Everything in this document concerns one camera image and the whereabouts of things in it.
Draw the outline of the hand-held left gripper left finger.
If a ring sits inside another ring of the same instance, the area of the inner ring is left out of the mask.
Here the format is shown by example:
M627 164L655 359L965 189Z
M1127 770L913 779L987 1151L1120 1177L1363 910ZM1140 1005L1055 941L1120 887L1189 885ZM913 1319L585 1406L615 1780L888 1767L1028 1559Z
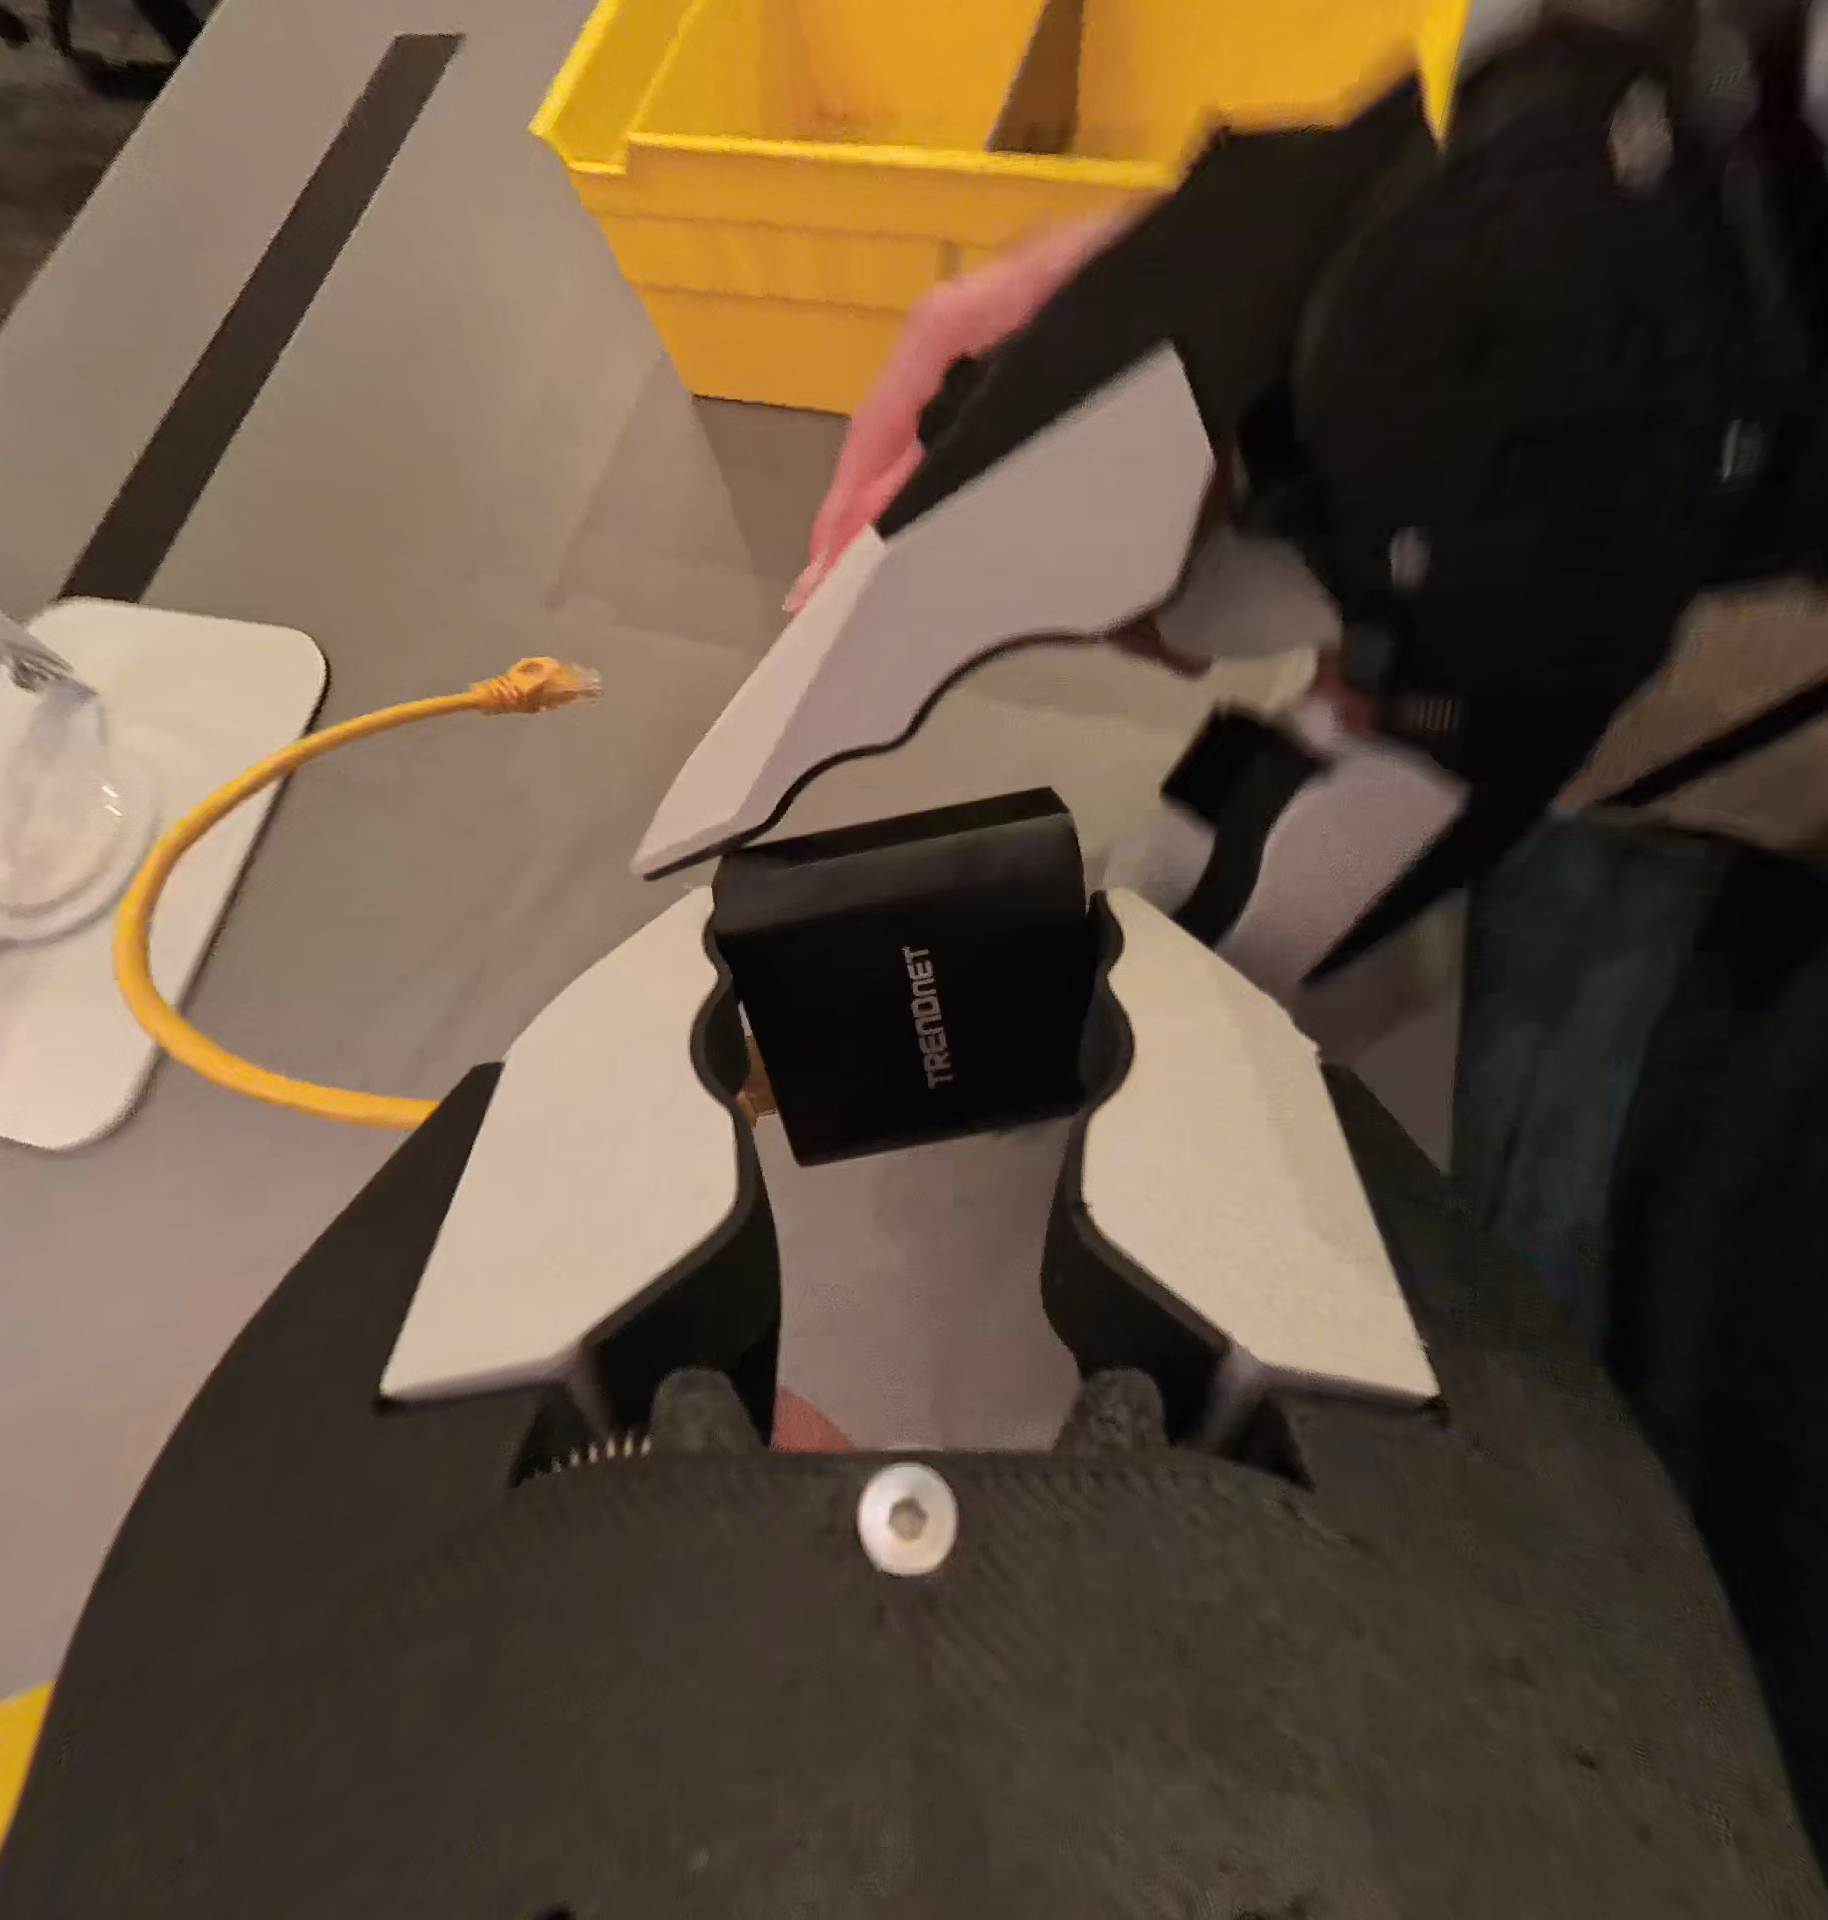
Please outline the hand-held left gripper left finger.
M666 1376L734 1382L761 1435L779 1379L779 1236L748 1046L687 891L508 1050L380 1373L395 1406L560 1386L597 1437Z

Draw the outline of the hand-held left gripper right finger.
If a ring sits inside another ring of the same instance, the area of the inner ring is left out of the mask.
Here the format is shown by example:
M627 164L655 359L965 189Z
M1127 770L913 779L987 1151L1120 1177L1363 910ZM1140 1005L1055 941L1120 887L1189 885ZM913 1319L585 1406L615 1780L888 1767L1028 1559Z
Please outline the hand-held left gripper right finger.
M1078 1373L1144 1376L1175 1446L1235 1446L1271 1397L1436 1406L1316 1046L1135 891L1094 932L1041 1269Z

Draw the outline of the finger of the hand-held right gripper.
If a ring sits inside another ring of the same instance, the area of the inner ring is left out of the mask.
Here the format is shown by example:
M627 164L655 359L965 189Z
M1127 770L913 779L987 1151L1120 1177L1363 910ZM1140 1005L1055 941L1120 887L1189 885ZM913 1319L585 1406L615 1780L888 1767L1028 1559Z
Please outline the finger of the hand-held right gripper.
M898 749L980 660L1154 611L1212 477L1162 347L901 532L856 536L679 770L635 875L755 840L824 770Z
M1459 825L1467 783L1334 708L1222 708L1162 803L1191 829L1170 916L1255 986L1300 986Z

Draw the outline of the black ethernet adapter box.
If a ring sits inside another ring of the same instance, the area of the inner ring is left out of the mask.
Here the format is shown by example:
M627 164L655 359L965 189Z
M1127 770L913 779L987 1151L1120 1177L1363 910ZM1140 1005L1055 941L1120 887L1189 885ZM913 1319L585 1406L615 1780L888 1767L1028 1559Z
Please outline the black ethernet adapter box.
M1078 1104L1096 932L1050 787L734 850L713 943L807 1169Z

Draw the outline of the person's right hand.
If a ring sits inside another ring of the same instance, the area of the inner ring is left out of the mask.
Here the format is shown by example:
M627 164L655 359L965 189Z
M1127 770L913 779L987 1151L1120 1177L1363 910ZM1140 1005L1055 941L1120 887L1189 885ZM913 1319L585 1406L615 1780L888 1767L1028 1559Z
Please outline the person's right hand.
M952 279L909 310L861 408L848 422L831 489L815 519L807 566L782 601L795 615L841 556L892 508L922 462L919 415L954 363L984 356L1017 333L1094 253L1141 218L1141 207L1057 223Z

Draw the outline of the yellow plastic bin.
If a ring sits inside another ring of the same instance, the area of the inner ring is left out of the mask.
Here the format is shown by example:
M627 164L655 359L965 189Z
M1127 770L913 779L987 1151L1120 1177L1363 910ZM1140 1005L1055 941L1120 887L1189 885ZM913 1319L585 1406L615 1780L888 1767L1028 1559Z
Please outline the yellow plastic bin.
M848 415L903 314L1014 242L1162 193L1219 127L1346 123L1456 3L606 3L534 136L692 397Z

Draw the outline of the person's leg in jeans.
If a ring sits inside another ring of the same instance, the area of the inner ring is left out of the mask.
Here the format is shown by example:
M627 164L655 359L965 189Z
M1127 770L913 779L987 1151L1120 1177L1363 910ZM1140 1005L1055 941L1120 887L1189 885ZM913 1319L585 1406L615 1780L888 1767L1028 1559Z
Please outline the person's leg in jeans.
M1828 873L1526 840L1470 903L1453 1180L1693 1513L1828 1882Z

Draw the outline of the clear plastic holder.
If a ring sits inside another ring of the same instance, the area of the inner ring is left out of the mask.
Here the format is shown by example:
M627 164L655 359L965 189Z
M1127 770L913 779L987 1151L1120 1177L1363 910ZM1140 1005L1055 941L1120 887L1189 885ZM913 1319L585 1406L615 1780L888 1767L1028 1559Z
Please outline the clear plastic holder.
M111 739L103 695L0 611L0 667L33 708L0 761L0 953L98 923L132 879L155 795Z

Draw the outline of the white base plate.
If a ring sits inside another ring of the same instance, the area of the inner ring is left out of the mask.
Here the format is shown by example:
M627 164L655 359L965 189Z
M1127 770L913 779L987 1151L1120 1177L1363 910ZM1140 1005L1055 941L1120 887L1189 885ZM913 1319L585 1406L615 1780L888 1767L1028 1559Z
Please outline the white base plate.
M296 746L325 698L322 650L302 631L92 598L24 627L103 695L116 757L155 795L144 860L207 795ZM0 761L29 708L0 667ZM132 879L79 932L0 953L0 1141L79 1150L132 1116L160 1056L116 986L116 907Z

